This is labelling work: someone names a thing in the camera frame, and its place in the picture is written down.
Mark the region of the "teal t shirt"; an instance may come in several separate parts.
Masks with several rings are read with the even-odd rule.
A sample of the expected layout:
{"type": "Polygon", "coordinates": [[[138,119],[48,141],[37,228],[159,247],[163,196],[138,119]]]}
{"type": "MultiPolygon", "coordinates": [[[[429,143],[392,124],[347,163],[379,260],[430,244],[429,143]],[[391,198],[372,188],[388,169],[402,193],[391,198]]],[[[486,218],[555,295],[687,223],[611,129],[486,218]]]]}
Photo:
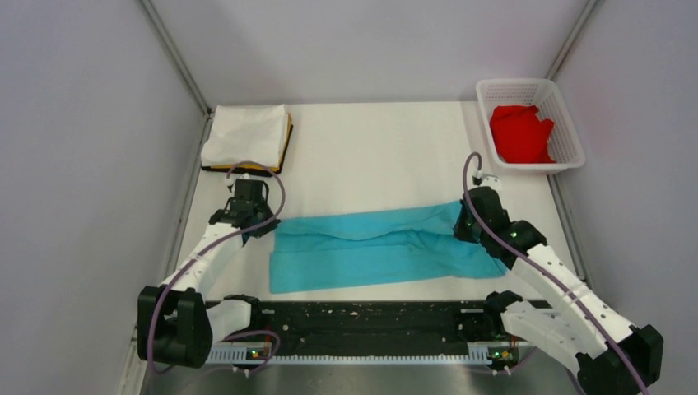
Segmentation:
{"type": "Polygon", "coordinates": [[[273,294],[442,277],[500,278],[505,265],[454,237],[461,204],[284,220],[269,256],[273,294]]]}

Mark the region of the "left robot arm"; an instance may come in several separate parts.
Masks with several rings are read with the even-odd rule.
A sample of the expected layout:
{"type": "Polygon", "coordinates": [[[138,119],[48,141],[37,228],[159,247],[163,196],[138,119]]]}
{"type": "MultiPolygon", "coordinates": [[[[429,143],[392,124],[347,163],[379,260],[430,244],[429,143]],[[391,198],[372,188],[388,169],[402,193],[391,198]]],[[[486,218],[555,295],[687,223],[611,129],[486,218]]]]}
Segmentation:
{"type": "Polygon", "coordinates": [[[200,368],[214,343],[235,332],[245,340],[263,332],[264,319],[254,312],[254,300],[206,300],[248,241],[264,237],[280,223],[269,206],[265,181],[244,174],[227,187],[231,195],[210,216],[193,251],[161,284],[144,287],[137,298],[137,353],[150,366],[200,368]]]}

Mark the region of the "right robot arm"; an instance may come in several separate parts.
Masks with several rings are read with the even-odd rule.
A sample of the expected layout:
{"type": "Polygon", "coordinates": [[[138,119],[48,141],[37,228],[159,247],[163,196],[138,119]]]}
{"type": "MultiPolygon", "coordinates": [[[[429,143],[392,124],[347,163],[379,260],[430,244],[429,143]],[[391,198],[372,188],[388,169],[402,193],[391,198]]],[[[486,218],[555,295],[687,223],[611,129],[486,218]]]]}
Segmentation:
{"type": "Polygon", "coordinates": [[[461,204],[455,237],[482,246],[556,313],[542,312],[513,291],[495,291],[485,301],[485,333],[531,343],[566,367],[586,394],[648,393],[662,366],[658,330],[634,325],[602,301],[535,226],[509,218],[494,189],[470,189],[461,204]]]}

